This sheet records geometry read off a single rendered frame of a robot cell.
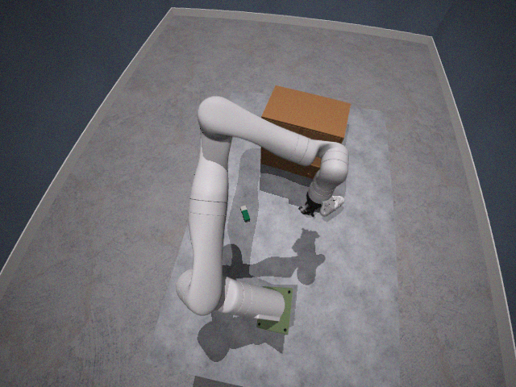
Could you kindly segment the brown wooden chest of drawers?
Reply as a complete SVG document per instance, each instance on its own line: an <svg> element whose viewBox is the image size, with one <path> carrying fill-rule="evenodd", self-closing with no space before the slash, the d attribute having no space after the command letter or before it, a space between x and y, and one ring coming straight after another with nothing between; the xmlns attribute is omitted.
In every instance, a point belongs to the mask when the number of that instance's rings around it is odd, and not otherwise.
<svg viewBox="0 0 516 387"><path fill-rule="evenodd" d="M275 85L261 116L302 129L341 138L343 142L351 103Z"/></svg>

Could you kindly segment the green and white eraser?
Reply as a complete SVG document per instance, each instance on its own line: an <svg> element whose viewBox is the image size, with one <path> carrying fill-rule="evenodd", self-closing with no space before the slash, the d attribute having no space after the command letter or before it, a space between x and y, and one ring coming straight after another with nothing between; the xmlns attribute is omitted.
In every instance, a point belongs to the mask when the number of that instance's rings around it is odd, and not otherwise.
<svg viewBox="0 0 516 387"><path fill-rule="evenodd" d="M248 210L247 210L247 207L246 206L241 206L240 207L241 211L242 211L242 214L243 214L243 217L244 217L244 220L245 222L250 220L250 217L249 217L249 214L248 214Z"/></svg>

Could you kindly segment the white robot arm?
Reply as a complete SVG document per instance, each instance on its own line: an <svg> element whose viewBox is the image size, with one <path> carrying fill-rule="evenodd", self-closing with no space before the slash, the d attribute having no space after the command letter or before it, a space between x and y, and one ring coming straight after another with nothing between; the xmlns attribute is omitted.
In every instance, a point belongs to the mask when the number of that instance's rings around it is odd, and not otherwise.
<svg viewBox="0 0 516 387"><path fill-rule="evenodd" d="M209 97L200 104L198 123L200 156L188 211L193 268L179 276L177 295L197 315L217 310L223 314L280 322L285 309L280 292L223 275L231 136L250 141L302 166L309 166L315 157L322 157L321 171L316 172L308 195L313 202L322 204L319 213L323 217L345 202L342 196L332 194L347 178L349 152L340 143L310 139L279 127L219 96Z"/></svg>

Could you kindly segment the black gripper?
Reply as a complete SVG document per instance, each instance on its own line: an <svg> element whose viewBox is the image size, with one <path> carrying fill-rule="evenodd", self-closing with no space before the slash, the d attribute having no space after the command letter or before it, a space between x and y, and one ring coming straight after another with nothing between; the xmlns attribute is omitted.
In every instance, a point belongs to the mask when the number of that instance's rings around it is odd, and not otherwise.
<svg viewBox="0 0 516 387"><path fill-rule="evenodd" d="M307 191L307 194L306 194L306 199L307 199L307 202L305 203L305 206L300 206L298 209L302 212L302 214L309 214L311 215L312 213L311 212L315 212L315 209L318 209L319 207L321 207L322 204L318 204L316 202L313 202L309 195L308 195L308 191ZM317 208L316 208L317 207ZM306 209L307 208L307 209ZM309 213L308 213L309 212Z"/></svg>

